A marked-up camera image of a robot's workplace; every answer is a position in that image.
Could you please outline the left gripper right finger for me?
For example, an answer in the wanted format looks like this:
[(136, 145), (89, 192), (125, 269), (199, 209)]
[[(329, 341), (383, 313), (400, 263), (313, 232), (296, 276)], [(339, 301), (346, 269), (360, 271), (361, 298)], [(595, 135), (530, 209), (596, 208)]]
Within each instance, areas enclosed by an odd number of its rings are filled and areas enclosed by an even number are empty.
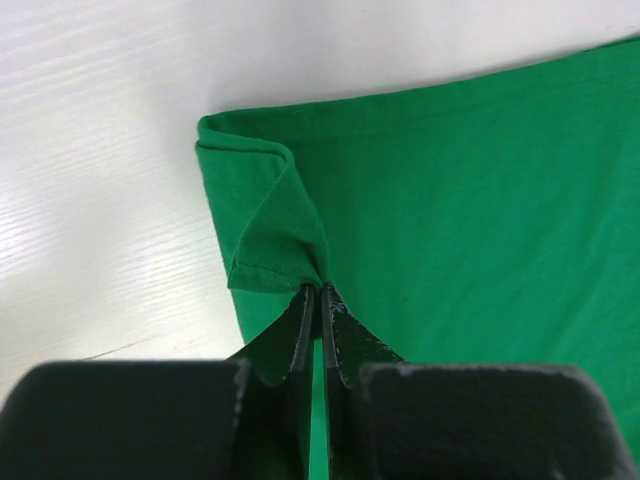
[(333, 479), (629, 479), (599, 388), (548, 364), (416, 364), (321, 291)]

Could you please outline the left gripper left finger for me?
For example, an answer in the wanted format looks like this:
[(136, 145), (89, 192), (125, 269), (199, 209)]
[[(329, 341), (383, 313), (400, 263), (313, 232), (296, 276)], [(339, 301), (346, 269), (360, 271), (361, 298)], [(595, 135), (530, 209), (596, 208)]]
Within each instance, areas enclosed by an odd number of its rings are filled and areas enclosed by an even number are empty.
[(226, 360), (34, 367), (1, 411), (5, 479), (305, 479), (315, 292)]

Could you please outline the green t shirt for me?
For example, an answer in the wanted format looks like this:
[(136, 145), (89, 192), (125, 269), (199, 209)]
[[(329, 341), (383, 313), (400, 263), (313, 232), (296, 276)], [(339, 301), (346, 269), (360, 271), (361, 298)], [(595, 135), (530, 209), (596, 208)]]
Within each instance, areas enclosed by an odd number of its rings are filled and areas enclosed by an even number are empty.
[(245, 340), (332, 284), (410, 362), (582, 370), (638, 461), (637, 37), (197, 135)]

